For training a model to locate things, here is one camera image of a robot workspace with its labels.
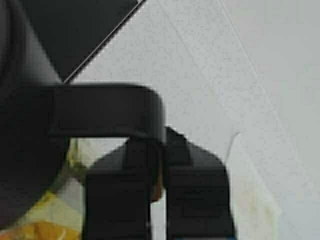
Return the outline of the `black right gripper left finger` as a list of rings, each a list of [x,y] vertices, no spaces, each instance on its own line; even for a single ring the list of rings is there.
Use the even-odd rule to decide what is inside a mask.
[[[129,138],[93,164],[85,181],[85,240],[152,239],[159,163],[157,142]]]

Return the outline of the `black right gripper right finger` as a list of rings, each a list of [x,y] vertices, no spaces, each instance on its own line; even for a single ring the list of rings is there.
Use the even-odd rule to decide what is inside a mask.
[[[234,240],[230,181],[222,160],[171,127],[166,127],[165,153],[167,239]]]

